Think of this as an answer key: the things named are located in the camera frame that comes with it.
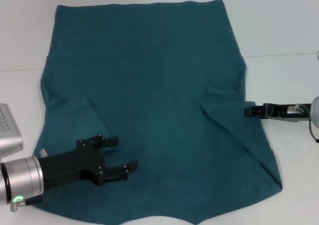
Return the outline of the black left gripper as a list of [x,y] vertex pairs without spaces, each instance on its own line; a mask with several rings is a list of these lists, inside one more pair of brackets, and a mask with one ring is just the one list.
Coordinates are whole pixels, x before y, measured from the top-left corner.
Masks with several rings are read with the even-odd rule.
[[75,149],[69,152],[39,158],[44,188],[55,188],[78,180],[88,180],[96,186],[128,180],[130,173],[137,170],[138,161],[106,167],[99,152],[103,148],[117,148],[118,143],[117,136],[98,134],[86,140],[78,140]]

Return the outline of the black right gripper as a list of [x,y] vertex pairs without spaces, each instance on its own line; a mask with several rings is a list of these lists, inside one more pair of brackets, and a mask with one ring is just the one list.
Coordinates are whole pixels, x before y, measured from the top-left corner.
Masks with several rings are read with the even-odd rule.
[[310,104],[270,104],[262,106],[249,106],[244,108],[244,116],[259,117],[288,122],[309,121]]

